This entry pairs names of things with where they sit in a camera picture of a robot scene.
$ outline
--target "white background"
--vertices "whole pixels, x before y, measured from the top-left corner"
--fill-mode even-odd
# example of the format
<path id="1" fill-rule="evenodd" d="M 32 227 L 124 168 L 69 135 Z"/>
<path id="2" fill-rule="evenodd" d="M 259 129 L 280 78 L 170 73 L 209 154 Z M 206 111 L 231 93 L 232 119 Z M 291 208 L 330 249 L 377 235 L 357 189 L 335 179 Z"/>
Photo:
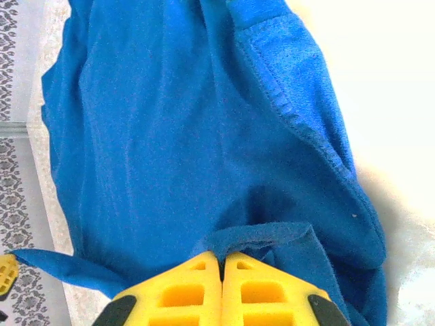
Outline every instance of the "white background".
<path id="1" fill-rule="evenodd" d="M 324 51 L 387 232 L 389 325 L 433 325 L 435 1 L 288 3 Z"/>

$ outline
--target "yellow plastic piece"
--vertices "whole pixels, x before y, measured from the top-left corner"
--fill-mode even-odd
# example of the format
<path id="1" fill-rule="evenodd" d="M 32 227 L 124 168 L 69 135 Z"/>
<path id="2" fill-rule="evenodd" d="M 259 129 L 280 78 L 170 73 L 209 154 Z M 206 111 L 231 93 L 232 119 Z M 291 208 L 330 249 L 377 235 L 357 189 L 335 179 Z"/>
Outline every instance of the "yellow plastic piece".
<path id="1" fill-rule="evenodd" d="M 137 303 L 124 326 L 220 326 L 222 283 L 218 261 L 202 253 L 115 297 Z"/>
<path id="2" fill-rule="evenodd" d="M 0 256 L 0 299 L 9 293 L 17 277 L 18 262 L 15 256 L 11 254 Z"/>
<path id="3" fill-rule="evenodd" d="M 318 325 L 308 296 L 328 294 L 242 253 L 229 255 L 222 290 L 222 326 Z"/>

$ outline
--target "white surface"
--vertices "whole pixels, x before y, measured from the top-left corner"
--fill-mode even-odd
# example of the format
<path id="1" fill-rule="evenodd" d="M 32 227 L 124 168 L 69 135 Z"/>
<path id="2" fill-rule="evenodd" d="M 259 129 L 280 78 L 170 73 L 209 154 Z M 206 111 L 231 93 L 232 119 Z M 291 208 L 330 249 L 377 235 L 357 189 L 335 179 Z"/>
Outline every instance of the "white surface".
<path id="1" fill-rule="evenodd" d="M 10 121 L 23 122 L 27 120 L 29 103 L 38 57 L 39 32 L 43 21 L 43 1 L 19 1 L 15 9 L 18 21 L 14 30 L 16 37 L 14 55 L 14 74 L 12 79 L 12 96 Z"/>
<path id="2" fill-rule="evenodd" d="M 387 232 L 389 325 L 433 325 L 435 3 L 288 3 L 326 55 L 360 182 Z M 40 67 L 49 67 L 56 58 L 67 4 L 53 0 L 46 6 Z M 35 89 L 33 103 L 40 101 L 39 81 Z M 30 132 L 55 247 L 68 252 L 65 218 L 48 173 L 46 130 L 39 125 L 37 105 L 33 110 Z M 67 287 L 67 297 L 75 326 L 90 325 L 94 309 L 105 303 L 96 293 L 75 287 Z"/>

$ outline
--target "yellow plastic object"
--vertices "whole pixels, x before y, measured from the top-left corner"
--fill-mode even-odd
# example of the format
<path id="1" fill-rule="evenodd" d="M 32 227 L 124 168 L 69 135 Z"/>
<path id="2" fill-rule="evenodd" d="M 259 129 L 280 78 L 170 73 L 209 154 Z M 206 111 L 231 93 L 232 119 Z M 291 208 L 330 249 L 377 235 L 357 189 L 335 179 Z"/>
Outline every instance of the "yellow plastic object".
<path id="1" fill-rule="evenodd" d="M 18 262 L 14 255 L 0 256 L 0 301 L 7 296 L 18 277 Z"/>
<path id="2" fill-rule="evenodd" d="M 222 290 L 222 325 L 312 326 L 317 319 L 307 300 L 328 294 L 299 278 L 242 253 L 229 255 Z"/>
<path id="3" fill-rule="evenodd" d="M 218 261 L 202 253 L 121 292 L 137 303 L 124 326 L 220 326 L 222 283 Z"/>

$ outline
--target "blue cloth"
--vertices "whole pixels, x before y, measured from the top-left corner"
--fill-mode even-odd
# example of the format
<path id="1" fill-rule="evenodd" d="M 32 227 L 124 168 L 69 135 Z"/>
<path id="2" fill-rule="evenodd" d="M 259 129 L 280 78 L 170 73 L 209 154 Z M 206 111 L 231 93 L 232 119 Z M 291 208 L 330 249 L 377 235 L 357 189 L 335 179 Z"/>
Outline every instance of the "blue cloth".
<path id="1" fill-rule="evenodd" d="M 385 325 L 383 230 L 320 49 L 283 0 L 70 0 L 43 77 L 74 255 L 21 261 L 109 297 L 245 252 Z"/>

